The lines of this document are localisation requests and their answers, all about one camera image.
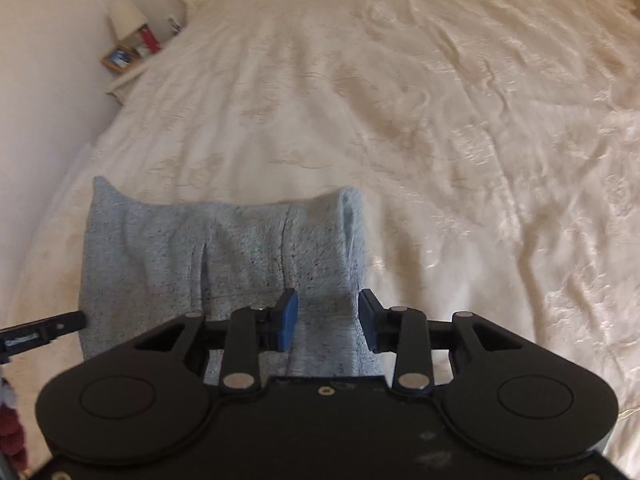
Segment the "table lamp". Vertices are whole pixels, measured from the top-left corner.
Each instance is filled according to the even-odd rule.
[[[147,25],[147,19],[131,0],[116,0],[111,4],[109,17],[119,41],[139,33],[148,49],[156,54],[161,47]]]

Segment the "bed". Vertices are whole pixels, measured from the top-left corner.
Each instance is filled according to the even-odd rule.
[[[638,20],[616,0],[186,2],[38,232],[10,322],[77,307],[96,175],[149,203],[355,186],[383,304],[472,310],[601,375],[607,455],[640,478]],[[7,368],[34,465],[37,393],[80,360],[68,336]]]

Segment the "gray sock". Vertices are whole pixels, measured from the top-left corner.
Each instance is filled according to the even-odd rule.
[[[237,308],[274,304],[293,287],[300,298],[293,348],[261,355],[261,373],[377,375],[357,318],[363,279],[355,189],[264,206],[148,205],[97,177],[84,235],[82,351],[90,358],[186,312],[226,319]],[[217,381],[220,354],[212,352],[207,383]]]

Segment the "red fabric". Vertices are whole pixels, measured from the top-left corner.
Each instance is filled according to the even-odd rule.
[[[140,36],[142,37],[142,40],[146,43],[146,46],[148,47],[148,49],[153,54],[157,54],[162,50],[162,47],[158,43],[158,40],[156,40],[156,37],[151,32],[151,29],[148,28],[146,25],[140,28],[139,33],[140,33]]]
[[[24,449],[24,428],[18,412],[0,406],[0,452],[18,471],[27,469],[27,451]]]

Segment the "lampshade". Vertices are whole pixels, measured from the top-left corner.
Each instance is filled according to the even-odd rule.
[[[119,41],[125,40],[146,25],[146,16],[131,0],[116,0],[111,4],[109,17]]]

